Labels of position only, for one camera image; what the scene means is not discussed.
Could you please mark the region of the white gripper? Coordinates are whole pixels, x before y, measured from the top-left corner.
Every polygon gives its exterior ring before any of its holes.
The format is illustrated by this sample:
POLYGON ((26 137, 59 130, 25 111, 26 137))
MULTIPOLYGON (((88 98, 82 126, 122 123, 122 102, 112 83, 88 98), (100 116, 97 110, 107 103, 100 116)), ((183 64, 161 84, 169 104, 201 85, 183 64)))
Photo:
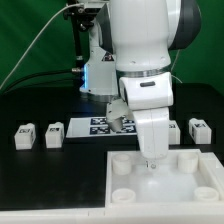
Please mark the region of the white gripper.
POLYGON ((119 80, 120 94, 131 110, 142 155, 148 160, 167 156, 169 109, 173 104, 171 73, 119 80))

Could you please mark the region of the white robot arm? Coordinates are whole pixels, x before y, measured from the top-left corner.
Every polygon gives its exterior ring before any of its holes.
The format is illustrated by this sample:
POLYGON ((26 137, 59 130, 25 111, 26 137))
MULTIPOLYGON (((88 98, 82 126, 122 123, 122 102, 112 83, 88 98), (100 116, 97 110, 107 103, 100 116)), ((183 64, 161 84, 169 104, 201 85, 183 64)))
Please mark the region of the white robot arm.
POLYGON ((198 35, 196 0, 79 0, 92 23, 90 59, 81 92, 108 98, 106 122, 118 132, 132 120, 146 166, 153 170, 168 153, 169 107, 173 104, 171 50, 198 35))

